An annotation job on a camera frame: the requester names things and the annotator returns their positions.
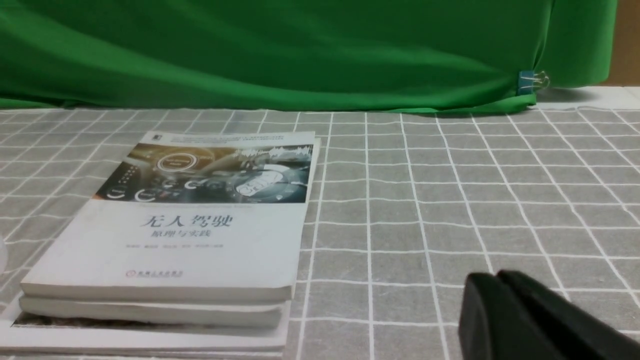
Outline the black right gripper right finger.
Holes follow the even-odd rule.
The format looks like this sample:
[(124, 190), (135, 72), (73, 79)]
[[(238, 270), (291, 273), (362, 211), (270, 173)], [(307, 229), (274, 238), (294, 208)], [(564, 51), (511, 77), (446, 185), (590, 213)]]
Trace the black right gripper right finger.
[(497, 277), (515, 292), (537, 328), (567, 360), (640, 358), (638, 342), (524, 272), (502, 269)]

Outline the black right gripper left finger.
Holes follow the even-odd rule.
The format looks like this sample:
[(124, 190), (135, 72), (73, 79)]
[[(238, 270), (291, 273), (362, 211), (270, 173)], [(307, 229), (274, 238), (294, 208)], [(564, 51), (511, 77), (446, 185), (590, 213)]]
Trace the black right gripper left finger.
[(464, 360), (565, 360), (507, 285), (471, 273), (462, 294), (458, 338)]

